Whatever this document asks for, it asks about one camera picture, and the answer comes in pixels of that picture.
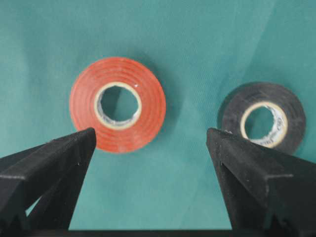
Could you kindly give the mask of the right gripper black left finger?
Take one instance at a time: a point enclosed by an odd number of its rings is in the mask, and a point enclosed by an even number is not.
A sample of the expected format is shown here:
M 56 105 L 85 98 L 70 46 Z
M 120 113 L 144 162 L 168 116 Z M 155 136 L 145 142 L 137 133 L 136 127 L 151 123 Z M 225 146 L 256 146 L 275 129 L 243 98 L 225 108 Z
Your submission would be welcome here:
M 88 128 L 0 159 L 0 230 L 67 230 L 91 158 Z

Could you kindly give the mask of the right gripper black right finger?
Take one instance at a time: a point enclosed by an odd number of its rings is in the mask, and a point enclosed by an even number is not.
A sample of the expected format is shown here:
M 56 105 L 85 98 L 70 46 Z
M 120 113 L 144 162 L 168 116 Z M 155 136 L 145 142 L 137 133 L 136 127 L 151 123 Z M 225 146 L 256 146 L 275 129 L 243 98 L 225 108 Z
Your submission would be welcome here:
M 210 128 L 207 148 L 235 230 L 314 232 L 313 162 Z

